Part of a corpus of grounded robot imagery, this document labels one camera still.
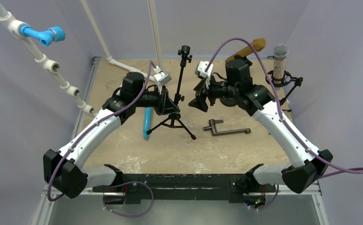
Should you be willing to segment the blue microphone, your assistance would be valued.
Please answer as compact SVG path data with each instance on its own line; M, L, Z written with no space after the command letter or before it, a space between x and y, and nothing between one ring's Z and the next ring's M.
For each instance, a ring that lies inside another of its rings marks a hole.
M143 138L147 140L149 138L149 135L147 134L147 131L151 128L151 121L152 121L152 108L145 108L144 111L144 120L143 120Z

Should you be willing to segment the black round-base microphone stand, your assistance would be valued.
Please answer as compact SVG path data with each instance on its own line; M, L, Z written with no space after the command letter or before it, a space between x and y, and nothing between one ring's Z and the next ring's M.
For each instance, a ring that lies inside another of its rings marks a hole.
M235 98L222 98L220 102L227 107L234 107L238 105L238 100Z

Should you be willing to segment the black tripod microphone stand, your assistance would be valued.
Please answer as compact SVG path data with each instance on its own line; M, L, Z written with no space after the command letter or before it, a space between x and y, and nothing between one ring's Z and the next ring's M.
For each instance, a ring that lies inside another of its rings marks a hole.
M177 90L173 99L173 102L176 106L178 106L180 101L184 101L184 96L180 94L181 82L184 73L184 68L186 67L187 63L191 63L192 55L190 54L190 46L183 45L181 49L178 50L178 55L181 56L180 60L180 72L178 78L178 85ZM193 140L196 140L196 136L186 127L186 125L181 121L181 114L180 113L171 113L168 115L166 119L159 122L153 128L148 129L147 131L143 131L144 137L148 137L155 129L159 128L160 126L165 126L168 128L183 128Z

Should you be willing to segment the gold microphone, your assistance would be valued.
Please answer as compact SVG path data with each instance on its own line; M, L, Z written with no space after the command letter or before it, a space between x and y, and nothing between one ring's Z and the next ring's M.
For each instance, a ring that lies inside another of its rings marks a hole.
M261 50L263 50L266 45L267 45L267 42L264 38L260 37L260 38L257 38L255 40L253 40L251 42L251 45L253 46L253 48L257 51L257 52L260 52ZM246 58L248 55L254 53L253 49L249 46L239 50L238 52L236 52L235 54L231 55L230 57L228 57L226 60L225 60L225 63L229 62L229 61L232 61L232 60L237 60L237 59L244 59Z

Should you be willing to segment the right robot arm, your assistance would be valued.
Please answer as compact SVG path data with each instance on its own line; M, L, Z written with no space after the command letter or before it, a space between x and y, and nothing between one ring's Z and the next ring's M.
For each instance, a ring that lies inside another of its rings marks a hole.
M246 173L246 186L256 191L265 184L281 184L300 194L325 173L328 166L322 160L331 161L333 155L329 150L319 150L298 131L266 86L254 84L250 66L248 60L231 60L225 64L226 79L217 81L212 76L213 65L200 61L195 74L201 81L188 105L207 112L217 99L235 100L239 108L267 129L291 163L256 165Z

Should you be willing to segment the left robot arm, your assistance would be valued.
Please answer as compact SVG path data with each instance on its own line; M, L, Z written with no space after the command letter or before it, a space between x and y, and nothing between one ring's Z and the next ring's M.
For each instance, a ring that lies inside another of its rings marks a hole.
M129 72L120 87L105 101L94 119L73 140L43 155L44 180L48 191L56 188L59 197L77 197L85 188L105 186L112 192L122 187L122 178L113 166L106 165L97 172L84 172L85 162L106 137L123 125L137 107L153 108L157 115L178 113L179 107L169 97L165 85L171 76L164 71L152 76L153 90L149 90L143 74Z

